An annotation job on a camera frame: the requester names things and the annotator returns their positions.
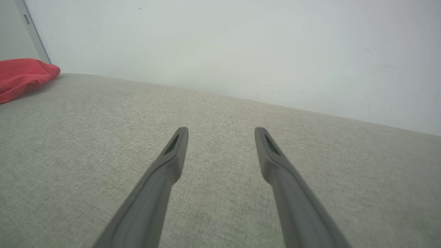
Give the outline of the red and white sports garment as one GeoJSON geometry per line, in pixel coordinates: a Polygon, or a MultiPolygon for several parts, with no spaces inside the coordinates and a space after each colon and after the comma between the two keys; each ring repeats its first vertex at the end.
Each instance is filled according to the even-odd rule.
{"type": "Polygon", "coordinates": [[[60,75],[60,68],[33,58],[0,61],[0,104],[14,101],[60,75]]]}

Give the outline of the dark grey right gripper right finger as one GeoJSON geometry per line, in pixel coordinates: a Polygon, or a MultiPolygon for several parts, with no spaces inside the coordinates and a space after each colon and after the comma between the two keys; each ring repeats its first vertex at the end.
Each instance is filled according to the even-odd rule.
{"type": "Polygon", "coordinates": [[[269,132],[255,128],[260,170],[271,186],[286,248],[351,248],[269,132]]]}

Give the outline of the grey metal frame strip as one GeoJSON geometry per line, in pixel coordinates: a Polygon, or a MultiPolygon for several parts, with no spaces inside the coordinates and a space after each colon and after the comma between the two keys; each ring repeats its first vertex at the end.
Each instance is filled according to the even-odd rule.
{"type": "Polygon", "coordinates": [[[27,29],[27,32],[30,36],[30,39],[32,41],[32,44],[34,46],[34,49],[36,53],[38,53],[38,57],[40,61],[43,61],[44,63],[51,63],[46,50],[43,46],[43,43],[40,39],[40,36],[36,30],[35,24],[32,20],[32,17],[28,11],[27,5],[25,3],[25,0],[14,0],[18,12],[22,18],[22,20],[25,22],[25,27],[27,29]]]}

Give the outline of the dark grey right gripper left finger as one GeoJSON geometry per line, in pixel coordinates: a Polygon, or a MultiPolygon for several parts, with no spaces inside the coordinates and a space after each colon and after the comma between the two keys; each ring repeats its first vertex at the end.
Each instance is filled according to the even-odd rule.
{"type": "Polygon", "coordinates": [[[170,193],[183,171],[188,139],[187,127],[176,130],[93,248],[158,248],[170,193]]]}

